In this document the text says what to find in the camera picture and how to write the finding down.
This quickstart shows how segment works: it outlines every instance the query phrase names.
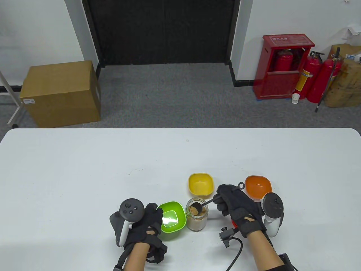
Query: green bowl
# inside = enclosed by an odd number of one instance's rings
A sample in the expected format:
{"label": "green bowl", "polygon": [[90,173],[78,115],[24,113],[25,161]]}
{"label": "green bowl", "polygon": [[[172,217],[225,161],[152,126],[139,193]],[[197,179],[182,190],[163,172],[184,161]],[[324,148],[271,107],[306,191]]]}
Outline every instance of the green bowl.
{"label": "green bowl", "polygon": [[172,233],[184,228],[187,218],[179,202],[170,201],[163,203],[158,208],[163,209],[162,232]]}

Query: doorway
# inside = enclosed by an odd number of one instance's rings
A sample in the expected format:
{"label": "doorway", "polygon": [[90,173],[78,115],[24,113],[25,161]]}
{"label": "doorway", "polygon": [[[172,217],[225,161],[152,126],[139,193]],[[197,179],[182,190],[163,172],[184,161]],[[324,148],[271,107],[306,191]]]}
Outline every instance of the doorway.
{"label": "doorway", "polygon": [[83,0],[102,66],[226,63],[239,2]]}

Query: white table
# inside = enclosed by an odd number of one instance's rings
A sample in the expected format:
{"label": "white table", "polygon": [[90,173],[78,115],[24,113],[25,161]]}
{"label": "white table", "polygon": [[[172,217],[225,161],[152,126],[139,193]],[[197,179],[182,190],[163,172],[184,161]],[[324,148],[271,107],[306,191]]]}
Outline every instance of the white table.
{"label": "white table", "polygon": [[[120,203],[185,205],[196,172],[215,186],[267,177],[285,208],[273,244],[300,271],[361,266],[361,140],[352,129],[15,129],[0,161],[2,270],[113,270],[122,250],[109,216]],[[164,261],[146,270],[225,270],[239,243],[225,249],[218,234],[230,218],[209,207],[204,230],[164,236]],[[256,270],[246,240],[231,270]]]}

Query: black spoon handle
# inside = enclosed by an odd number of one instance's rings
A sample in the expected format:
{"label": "black spoon handle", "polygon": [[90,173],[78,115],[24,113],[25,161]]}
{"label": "black spoon handle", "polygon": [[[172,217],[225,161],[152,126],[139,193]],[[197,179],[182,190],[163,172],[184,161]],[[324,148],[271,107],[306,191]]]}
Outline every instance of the black spoon handle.
{"label": "black spoon handle", "polygon": [[219,199],[220,197],[221,197],[221,196],[217,196],[217,197],[211,199],[210,201],[206,201],[205,203],[202,203],[201,206],[203,207],[203,206],[205,206],[205,205],[207,205],[207,204],[209,204],[209,203],[211,203],[211,202],[214,202],[216,199]]}

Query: brown cardboard box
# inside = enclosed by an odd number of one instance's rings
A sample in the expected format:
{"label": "brown cardboard box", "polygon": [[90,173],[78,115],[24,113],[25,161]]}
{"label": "brown cardboard box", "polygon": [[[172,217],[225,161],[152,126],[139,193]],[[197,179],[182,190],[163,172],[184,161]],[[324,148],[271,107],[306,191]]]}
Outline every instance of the brown cardboard box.
{"label": "brown cardboard box", "polygon": [[340,74],[336,77],[325,97],[328,107],[348,107],[361,104],[361,64],[345,59],[346,54],[353,55],[361,52],[361,46],[349,44],[333,45],[330,51],[334,54],[340,47],[340,56],[343,60]]}
{"label": "brown cardboard box", "polygon": [[30,67],[20,98],[40,128],[100,120],[100,87],[91,61]]}

